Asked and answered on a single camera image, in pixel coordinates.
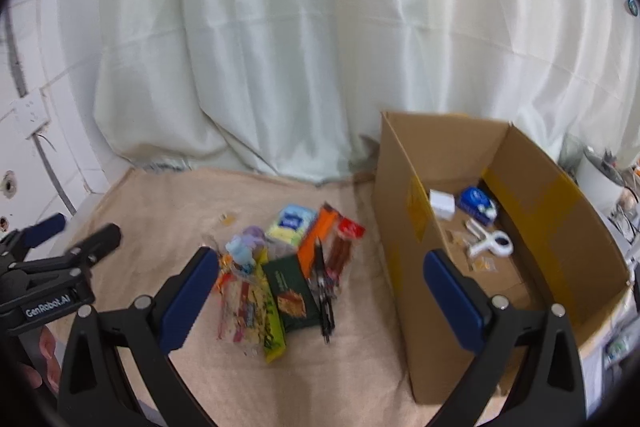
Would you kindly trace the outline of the person's left hand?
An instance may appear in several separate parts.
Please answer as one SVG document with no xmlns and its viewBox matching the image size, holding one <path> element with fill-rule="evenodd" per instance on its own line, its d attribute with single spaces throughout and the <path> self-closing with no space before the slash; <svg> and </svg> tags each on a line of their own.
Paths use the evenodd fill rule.
<svg viewBox="0 0 640 427">
<path fill-rule="evenodd" d="M 18 365 L 32 389 L 47 388 L 55 397 L 60 389 L 62 369 L 55 351 L 56 338 L 48 326 L 40 326 L 18 337 L 24 360 Z"/>
</svg>

